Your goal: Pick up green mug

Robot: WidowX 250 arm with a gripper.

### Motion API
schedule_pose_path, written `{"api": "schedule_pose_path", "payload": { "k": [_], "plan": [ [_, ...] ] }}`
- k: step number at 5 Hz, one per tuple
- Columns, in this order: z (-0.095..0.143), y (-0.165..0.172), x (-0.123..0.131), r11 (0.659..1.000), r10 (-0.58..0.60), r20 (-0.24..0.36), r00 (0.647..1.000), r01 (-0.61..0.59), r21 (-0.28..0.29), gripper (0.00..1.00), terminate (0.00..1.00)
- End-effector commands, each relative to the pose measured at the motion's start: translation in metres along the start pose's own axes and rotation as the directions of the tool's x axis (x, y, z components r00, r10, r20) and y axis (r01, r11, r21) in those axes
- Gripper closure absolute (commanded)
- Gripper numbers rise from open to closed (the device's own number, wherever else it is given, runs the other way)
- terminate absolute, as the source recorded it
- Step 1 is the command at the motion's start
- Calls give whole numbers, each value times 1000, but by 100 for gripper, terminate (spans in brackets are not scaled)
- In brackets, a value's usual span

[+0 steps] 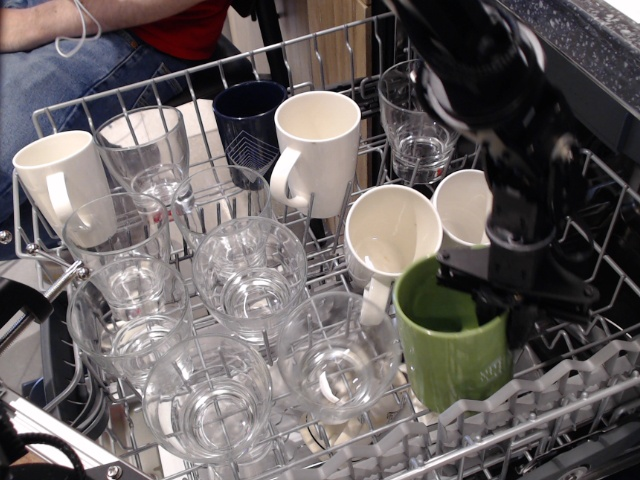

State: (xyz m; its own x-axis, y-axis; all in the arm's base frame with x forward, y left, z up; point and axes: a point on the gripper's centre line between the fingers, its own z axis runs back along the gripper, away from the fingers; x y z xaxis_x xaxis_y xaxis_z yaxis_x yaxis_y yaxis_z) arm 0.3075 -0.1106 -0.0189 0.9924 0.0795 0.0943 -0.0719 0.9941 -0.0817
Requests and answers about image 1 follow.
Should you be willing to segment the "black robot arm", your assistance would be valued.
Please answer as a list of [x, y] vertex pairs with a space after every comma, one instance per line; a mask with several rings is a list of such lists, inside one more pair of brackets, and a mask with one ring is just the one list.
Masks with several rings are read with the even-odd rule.
[[496, 1], [392, 1], [420, 56], [418, 103], [474, 142], [493, 200], [486, 247], [437, 257], [442, 286], [469, 293], [481, 322], [506, 313], [511, 347], [543, 318], [583, 322], [598, 293], [586, 254], [562, 234], [587, 197], [574, 117], [533, 31]]

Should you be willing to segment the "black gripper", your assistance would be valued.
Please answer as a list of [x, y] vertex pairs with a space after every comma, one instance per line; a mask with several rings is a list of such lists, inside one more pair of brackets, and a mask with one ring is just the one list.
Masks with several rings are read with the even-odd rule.
[[600, 299], [598, 288], [585, 277], [595, 252], [593, 237], [571, 250], [565, 238], [570, 223], [561, 220], [537, 243], [508, 243], [489, 230], [488, 246], [444, 249], [436, 256], [437, 283], [469, 294], [479, 325], [509, 315], [509, 348], [522, 348], [538, 317], [583, 320]]

